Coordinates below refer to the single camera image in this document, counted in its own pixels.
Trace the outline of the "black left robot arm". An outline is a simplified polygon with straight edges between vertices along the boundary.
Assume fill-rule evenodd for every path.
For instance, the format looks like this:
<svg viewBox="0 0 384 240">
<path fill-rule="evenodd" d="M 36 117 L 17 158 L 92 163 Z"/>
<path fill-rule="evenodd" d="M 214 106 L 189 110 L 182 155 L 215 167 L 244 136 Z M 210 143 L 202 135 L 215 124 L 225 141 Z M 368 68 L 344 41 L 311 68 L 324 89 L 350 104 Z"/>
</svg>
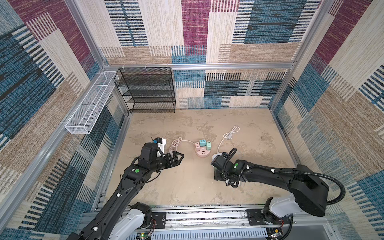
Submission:
<svg viewBox="0 0 384 240">
<path fill-rule="evenodd" d="M 79 234 L 71 233 L 68 239 L 108 240 L 123 212 L 149 181 L 152 173 L 177 167 L 184 157 L 184 154 L 177 151 L 163 153 L 157 143 L 145 143 L 141 155 L 125 169 L 118 187 L 102 210 Z"/>
</svg>

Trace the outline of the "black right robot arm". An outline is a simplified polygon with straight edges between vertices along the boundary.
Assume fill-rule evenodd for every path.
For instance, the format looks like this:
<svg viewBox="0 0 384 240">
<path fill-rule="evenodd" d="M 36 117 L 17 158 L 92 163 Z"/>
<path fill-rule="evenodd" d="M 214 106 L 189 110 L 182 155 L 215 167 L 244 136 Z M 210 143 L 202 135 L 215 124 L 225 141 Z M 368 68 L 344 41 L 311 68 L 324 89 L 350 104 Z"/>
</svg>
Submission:
<svg viewBox="0 0 384 240">
<path fill-rule="evenodd" d="M 264 213 L 266 218 L 283 218 L 301 212 L 315 217 L 325 216 L 329 187 L 319 174 L 311 172 L 304 165 L 281 169 L 243 160 L 232 163 L 218 154 L 214 156 L 211 165 L 228 185 L 236 187 L 240 182 L 256 182 L 288 191 L 289 195 L 285 197 L 267 200 Z"/>
</svg>

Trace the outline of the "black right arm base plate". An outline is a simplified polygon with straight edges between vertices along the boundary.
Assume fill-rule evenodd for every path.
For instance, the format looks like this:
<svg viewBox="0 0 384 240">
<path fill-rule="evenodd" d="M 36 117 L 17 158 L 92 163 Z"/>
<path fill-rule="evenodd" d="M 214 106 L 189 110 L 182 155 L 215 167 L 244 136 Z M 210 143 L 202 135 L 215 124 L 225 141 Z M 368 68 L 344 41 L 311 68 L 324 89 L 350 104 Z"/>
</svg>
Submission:
<svg viewBox="0 0 384 240">
<path fill-rule="evenodd" d="M 289 225 L 291 218 L 284 216 L 279 218 L 272 214 L 269 210 L 264 209 L 247 209 L 245 210 L 244 217 L 248 219 L 250 226 L 261 225 Z"/>
</svg>

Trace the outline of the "green usb charger plug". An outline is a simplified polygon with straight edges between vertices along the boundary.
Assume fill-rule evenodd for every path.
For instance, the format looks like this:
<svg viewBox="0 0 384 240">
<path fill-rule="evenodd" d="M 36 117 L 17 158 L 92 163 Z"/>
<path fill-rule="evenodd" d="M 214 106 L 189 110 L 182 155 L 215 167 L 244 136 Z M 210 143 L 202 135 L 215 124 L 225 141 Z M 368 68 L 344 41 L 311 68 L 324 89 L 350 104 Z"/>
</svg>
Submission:
<svg viewBox="0 0 384 240">
<path fill-rule="evenodd" d="M 211 142 L 206 142 L 206 150 L 210 151 L 212 149 Z"/>
</svg>

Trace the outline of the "teal usb charger plug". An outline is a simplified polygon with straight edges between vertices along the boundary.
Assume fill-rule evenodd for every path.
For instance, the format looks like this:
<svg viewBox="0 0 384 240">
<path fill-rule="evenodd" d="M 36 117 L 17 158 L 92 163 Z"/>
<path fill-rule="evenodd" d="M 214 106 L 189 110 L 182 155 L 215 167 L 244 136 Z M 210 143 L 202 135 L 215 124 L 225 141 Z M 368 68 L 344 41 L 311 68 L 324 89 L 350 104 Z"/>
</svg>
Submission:
<svg viewBox="0 0 384 240">
<path fill-rule="evenodd" d="M 199 140 L 200 147 L 205 147 L 207 144 L 206 140 Z"/>
</svg>

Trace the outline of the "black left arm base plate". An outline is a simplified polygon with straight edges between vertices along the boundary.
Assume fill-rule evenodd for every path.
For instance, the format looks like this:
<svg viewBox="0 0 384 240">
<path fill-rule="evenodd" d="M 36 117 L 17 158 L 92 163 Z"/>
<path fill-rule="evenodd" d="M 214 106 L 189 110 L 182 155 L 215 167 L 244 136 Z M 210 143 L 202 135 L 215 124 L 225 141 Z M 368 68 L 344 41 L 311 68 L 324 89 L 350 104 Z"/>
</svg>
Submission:
<svg viewBox="0 0 384 240">
<path fill-rule="evenodd" d="M 135 224 L 140 224 L 137 228 L 150 230 L 150 229 L 164 229 L 166 225 L 167 213 L 166 212 L 147 212 L 140 213 L 131 217 Z"/>
</svg>

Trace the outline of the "pink usb charger plug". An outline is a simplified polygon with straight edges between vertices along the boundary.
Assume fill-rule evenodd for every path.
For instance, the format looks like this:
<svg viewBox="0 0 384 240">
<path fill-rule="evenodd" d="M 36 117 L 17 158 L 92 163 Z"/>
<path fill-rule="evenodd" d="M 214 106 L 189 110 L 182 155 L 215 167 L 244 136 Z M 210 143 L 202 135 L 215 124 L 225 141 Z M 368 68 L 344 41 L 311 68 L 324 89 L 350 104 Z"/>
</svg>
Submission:
<svg viewBox="0 0 384 240">
<path fill-rule="evenodd" d="M 195 143 L 195 150 L 196 152 L 199 152 L 201 150 L 201 146 L 199 142 Z"/>
</svg>

